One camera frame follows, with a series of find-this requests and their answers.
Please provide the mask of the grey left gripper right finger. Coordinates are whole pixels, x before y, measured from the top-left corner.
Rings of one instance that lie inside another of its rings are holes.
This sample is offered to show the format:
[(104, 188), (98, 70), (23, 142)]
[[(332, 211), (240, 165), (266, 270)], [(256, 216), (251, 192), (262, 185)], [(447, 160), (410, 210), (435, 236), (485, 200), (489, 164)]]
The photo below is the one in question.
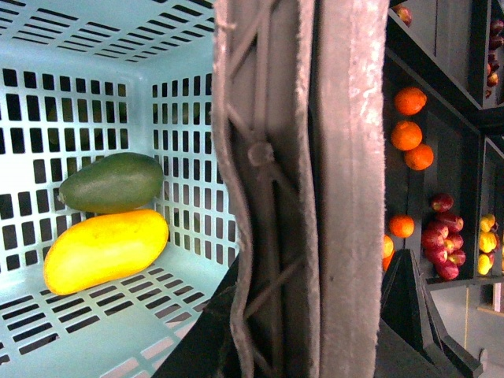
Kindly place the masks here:
[(371, 377), (380, 319), (386, 1), (319, 1), (313, 131), (323, 377)]

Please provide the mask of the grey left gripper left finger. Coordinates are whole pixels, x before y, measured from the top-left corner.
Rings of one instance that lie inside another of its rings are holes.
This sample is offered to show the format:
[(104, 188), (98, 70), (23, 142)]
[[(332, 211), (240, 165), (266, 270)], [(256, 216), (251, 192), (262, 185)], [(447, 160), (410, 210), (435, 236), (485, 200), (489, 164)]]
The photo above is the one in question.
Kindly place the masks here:
[(239, 233), (230, 327), (244, 377), (320, 372), (309, 150), (311, 1), (217, 1), (213, 140)]

